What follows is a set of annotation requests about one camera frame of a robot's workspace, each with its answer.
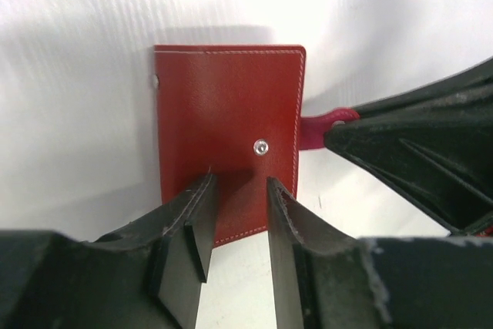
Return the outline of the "red leather card holder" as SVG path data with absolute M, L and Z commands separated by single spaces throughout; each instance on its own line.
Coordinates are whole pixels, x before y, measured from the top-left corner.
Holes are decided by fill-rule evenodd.
M 301 115 L 305 60 L 300 45 L 154 48 L 162 198 L 216 174 L 217 246 L 265 231 L 267 179 L 296 193 L 300 152 L 359 118 L 351 108 Z

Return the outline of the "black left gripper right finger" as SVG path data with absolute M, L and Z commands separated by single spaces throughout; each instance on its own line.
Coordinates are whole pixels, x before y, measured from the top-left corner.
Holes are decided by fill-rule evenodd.
M 279 328 L 490 328 L 487 237 L 355 239 L 267 180 Z

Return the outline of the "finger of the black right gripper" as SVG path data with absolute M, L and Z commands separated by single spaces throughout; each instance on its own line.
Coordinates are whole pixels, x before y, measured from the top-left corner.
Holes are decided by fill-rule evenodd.
M 352 123 L 324 137 L 454 235 L 492 233 L 492 96 L 435 99 Z
M 492 60 L 354 111 L 356 123 L 491 123 Z

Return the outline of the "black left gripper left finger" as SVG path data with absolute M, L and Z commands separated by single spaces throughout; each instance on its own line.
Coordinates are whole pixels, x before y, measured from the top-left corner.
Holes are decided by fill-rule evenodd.
M 193 328 L 214 245 L 217 179 L 94 242 L 1 233 L 3 328 Z

